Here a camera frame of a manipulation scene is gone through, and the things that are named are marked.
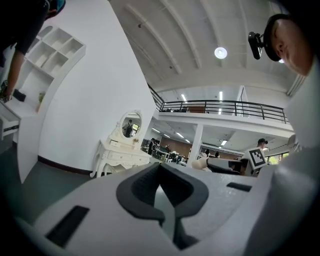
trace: white shelf unit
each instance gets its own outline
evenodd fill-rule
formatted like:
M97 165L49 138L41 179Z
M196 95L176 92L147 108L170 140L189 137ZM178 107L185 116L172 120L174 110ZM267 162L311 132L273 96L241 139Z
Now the white shelf unit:
M65 76L85 54L83 43L46 22L24 58L15 86L26 95L25 101L13 98L7 103L0 102L0 140L18 132L18 168L22 183L38 161L41 129L50 102ZM37 112L40 93L45 96Z

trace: cap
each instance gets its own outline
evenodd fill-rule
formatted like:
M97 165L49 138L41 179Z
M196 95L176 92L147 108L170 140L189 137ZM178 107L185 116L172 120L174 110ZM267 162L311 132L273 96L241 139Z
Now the cap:
M282 14L282 13L271 16L268 19L268 22L266 23L266 27L263 33L263 44L264 44L265 53L274 62L278 62L281 60L281 58L276 54L275 50L272 48L272 45L271 45L272 27L274 26L276 20L279 20L279 19L288 20L289 16L287 14Z
M258 144L263 143L263 142L264 142L265 144L268 144L268 141L265 140L264 138L261 138L261 139L258 140Z

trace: black metal railing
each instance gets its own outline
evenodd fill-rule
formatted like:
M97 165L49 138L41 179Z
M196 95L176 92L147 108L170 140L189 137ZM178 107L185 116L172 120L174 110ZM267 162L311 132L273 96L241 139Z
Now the black metal railing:
M153 100L154 100L154 103L155 103L155 107L156 107L156 110L158 110L160 112L160 110L163 108L165 102L164 100L158 95L158 93L155 92L154 89L152 89L152 87L148 84L149 86L149 89L150 89L150 92L152 94L152 97L153 97Z
M258 118L289 123L284 109L277 106L235 100L188 100L164 102L159 112L204 113Z

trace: drawer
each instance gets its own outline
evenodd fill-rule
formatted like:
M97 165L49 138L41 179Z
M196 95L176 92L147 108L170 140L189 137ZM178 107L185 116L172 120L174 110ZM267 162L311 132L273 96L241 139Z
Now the drawer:
M20 119L0 103L0 140L19 129Z
M133 155L131 160L135 163L148 163L149 157Z
M118 152L111 151L108 155L108 159L127 161L127 160L131 160L131 154L118 153Z

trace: person's hand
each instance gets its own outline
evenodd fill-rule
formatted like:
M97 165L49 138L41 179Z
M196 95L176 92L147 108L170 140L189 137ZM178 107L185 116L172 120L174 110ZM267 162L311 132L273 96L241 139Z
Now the person's hand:
M11 94L12 94L12 91L10 91L10 90L6 90L6 91L3 93L3 95L4 95L4 97L6 98L7 101L10 101L10 100L12 99Z

